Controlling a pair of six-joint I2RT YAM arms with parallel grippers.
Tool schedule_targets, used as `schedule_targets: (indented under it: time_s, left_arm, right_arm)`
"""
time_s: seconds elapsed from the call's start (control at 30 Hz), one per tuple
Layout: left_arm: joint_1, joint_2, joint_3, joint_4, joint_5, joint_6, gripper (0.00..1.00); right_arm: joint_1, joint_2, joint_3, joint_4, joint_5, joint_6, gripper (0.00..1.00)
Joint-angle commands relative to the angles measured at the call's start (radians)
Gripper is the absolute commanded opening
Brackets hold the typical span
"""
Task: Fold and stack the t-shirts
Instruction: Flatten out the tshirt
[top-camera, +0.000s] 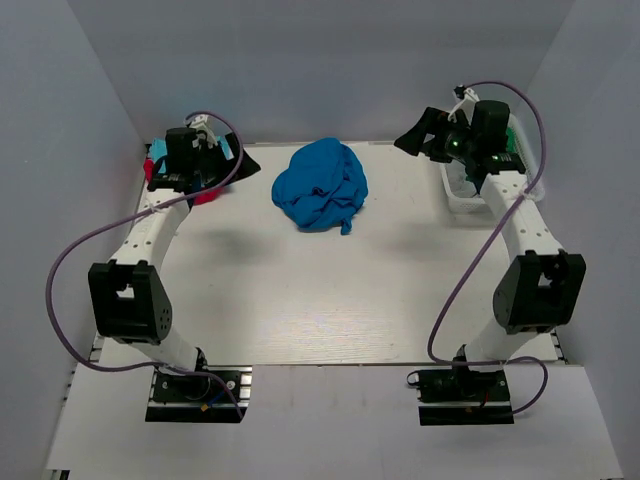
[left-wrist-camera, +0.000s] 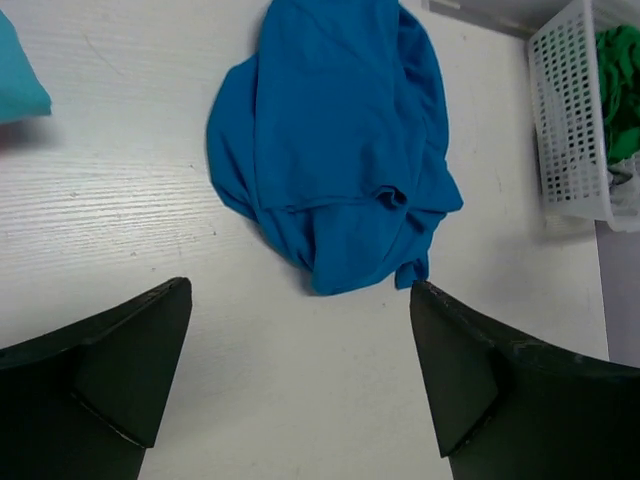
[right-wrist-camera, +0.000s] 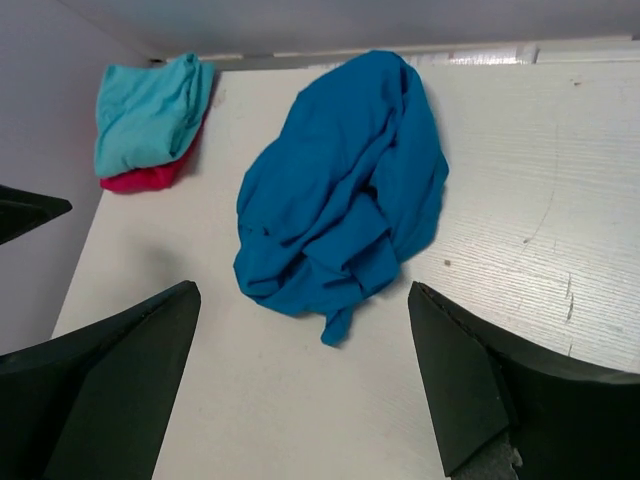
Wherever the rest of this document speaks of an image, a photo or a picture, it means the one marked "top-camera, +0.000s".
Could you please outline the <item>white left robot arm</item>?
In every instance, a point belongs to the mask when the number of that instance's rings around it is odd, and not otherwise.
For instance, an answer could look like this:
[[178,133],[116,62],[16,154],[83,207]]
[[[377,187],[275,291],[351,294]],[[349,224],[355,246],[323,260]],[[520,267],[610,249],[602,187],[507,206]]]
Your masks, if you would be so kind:
[[98,333],[130,345],[161,368],[197,370],[201,350],[173,327],[173,310],[160,270],[179,226],[197,200],[259,172],[233,133],[207,127],[167,130],[166,152],[153,165],[140,218],[121,247],[95,263],[88,283]]

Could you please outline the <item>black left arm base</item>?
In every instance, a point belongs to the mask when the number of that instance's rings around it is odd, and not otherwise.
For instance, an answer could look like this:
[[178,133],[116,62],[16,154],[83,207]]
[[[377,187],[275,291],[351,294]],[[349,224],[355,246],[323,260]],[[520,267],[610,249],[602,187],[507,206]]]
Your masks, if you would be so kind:
[[[219,377],[232,393],[241,415],[251,398],[250,366],[205,369]],[[145,421],[149,423],[238,424],[235,404],[215,380],[156,371],[152,377]]]

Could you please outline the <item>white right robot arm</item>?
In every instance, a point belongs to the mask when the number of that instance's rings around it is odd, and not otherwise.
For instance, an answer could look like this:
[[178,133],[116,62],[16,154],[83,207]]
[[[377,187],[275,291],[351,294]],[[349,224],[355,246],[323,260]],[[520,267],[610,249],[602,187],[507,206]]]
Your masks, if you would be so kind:
[[497,221],[492,235],[507,247],[493,315],[452,362],[476,371],[500,369],[527,342],[567,324],[586,273],[583,256],[564,249],[530,198],[525,164],[507,149],[509,119],[508,105],[494,100],[473,102],[469,113],[428,107],[394,142],[412,156],[462,164]]

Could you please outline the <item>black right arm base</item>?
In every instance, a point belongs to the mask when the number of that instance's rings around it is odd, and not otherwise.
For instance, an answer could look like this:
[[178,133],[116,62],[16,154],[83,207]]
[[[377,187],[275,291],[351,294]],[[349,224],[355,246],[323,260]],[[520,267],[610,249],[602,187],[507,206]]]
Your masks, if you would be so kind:
[[480,426],[514,423],[503,370],[467,367],[414,370],[407,385],[417,390],[421,426]]

